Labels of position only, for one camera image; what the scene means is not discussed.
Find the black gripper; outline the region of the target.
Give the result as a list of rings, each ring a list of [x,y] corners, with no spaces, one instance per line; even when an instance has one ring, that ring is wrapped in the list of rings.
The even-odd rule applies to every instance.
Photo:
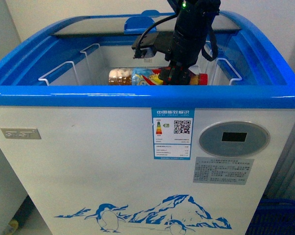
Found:
[[[184,64],[170,60],[169,66],[162,67],[159,73],[159,79],[163,85],[189,85],[191,64]]]

